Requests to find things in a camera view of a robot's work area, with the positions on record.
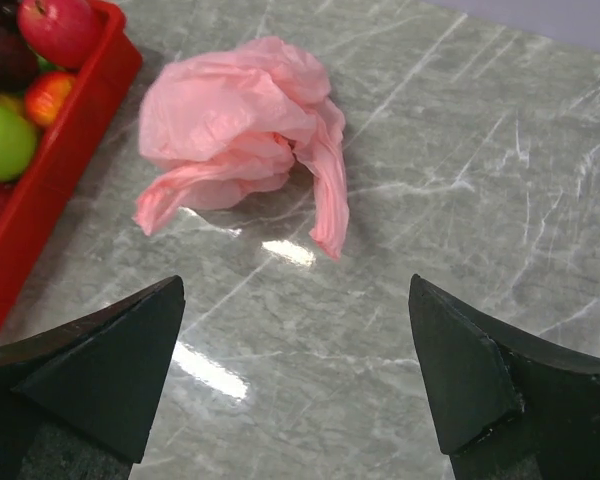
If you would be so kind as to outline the green fake apple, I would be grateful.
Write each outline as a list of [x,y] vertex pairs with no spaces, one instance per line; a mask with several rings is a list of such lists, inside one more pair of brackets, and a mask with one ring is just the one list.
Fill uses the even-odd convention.
[[21,176],[37,148],[35,126],[15,112],[0,106],[0,182]]

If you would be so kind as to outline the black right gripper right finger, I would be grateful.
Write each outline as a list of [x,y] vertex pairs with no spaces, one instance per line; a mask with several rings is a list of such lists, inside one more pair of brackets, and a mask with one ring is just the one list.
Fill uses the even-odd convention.
[[600,358],[491,317],[415,275],[411,330],[458,479],[600,479]]

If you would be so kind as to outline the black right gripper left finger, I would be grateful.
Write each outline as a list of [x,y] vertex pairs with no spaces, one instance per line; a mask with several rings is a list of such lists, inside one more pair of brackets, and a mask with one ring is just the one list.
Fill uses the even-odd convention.
[[185,307],[165,278],[0,346],[0,479],[126,479],[142,461]]

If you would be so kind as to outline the orange red fake mango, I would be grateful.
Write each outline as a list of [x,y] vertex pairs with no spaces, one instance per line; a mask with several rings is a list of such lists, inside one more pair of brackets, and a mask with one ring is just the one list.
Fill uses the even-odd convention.
[[41,128],[51,126],[75,82],[76,76],[64,71],[51,71],[40,75],[24,95],[28,118]]

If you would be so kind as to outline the pink plastic bag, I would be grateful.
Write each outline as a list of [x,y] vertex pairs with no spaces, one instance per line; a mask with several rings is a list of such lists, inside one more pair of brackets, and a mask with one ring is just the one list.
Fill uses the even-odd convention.
[[181,208],[228,209],[280,189],[292,167],[312,174],[312,239],[339,258],[349,222],[345,117],[325,67],[269,36],[164,67],[139,111],[140,155],[161,174],[136,202],[145,234]]

